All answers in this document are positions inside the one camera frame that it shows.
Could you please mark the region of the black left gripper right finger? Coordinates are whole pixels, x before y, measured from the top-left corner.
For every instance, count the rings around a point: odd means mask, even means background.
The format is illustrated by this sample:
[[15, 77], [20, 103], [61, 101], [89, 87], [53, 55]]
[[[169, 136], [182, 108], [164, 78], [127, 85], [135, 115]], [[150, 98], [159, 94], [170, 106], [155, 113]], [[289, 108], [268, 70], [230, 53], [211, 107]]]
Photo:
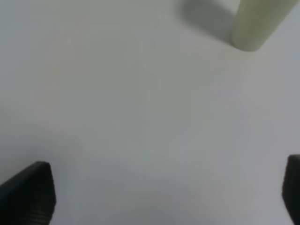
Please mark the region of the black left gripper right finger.
[[290, 155], [285, 169], [282, 198], [294, 225], [300, 225], [300, 156]]

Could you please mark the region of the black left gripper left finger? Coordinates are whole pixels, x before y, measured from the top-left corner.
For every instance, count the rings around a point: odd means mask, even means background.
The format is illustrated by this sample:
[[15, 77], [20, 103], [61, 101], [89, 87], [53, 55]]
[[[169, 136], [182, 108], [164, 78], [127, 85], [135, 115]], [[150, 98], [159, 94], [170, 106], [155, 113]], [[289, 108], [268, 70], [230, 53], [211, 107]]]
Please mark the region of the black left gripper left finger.
[[0, 186], [2, 225], [48, 225], [56, 206], [51, 166], [37, 161]]

